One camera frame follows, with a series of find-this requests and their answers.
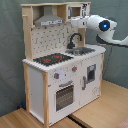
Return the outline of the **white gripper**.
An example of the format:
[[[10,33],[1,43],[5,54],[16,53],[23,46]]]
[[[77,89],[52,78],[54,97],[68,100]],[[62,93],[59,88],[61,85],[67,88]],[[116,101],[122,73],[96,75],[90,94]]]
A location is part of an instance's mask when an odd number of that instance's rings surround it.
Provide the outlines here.
[[[87,21],[86,17],[72,18],[71,24],[78,28],[86,28],[87,27],[86,21]]]

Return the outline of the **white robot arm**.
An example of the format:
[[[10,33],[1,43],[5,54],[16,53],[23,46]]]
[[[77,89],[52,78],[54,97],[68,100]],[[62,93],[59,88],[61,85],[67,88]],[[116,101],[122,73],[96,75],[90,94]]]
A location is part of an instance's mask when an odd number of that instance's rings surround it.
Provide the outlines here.
[[[114,40],[113,35],[117,23],[99,15],[87,15],[71,19],[71,24],[78,28],[88,28],[98,31],[97,42],[100,44],[128,47],[128,36],[123,40]]]

